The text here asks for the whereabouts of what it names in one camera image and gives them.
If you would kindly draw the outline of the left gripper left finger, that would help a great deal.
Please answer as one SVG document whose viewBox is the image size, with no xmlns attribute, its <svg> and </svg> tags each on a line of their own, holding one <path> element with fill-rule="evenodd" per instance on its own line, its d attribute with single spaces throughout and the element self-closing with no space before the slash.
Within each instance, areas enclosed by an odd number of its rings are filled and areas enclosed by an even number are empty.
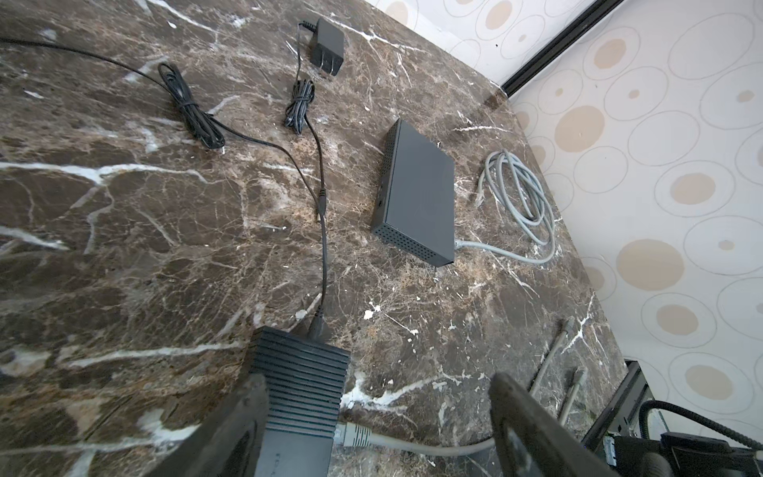
<svg viewBox="0 0 763 477">
<path fill-rule="evenodd" d="M 250 375 L 150 476 L 252 476 L 268 415 L 265 377 Z"/>
</svg>

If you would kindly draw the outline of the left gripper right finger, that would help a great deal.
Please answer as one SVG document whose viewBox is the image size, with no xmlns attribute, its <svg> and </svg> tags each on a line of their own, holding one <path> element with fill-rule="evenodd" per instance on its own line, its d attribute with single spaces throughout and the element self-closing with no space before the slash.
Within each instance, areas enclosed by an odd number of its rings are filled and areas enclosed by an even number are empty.
<svg viewBox="0 0 763 477">
<path fill-rule="evenodd" d="M 506 373 L 492 377 L 494 441 L 505 476 L 614 476 Z"/>
</svg>

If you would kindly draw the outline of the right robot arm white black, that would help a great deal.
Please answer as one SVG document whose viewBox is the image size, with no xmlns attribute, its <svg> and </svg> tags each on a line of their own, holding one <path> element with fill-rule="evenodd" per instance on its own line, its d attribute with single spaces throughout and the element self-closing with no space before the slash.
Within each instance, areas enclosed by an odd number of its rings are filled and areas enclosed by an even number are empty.
<svg viewBox="0 0 763 477">
<path fill-rule="evenodd" d="M 720 434 L 721 438 L 680 432 L 649 437 L 652 411 L 668 411 Z M 605 462 L 621 476 L 760 476 L 762 443 L 717 421 L 666 401 L 646 401 L 639 409 L 638 437 L 607 435 Z"/>
</svg>

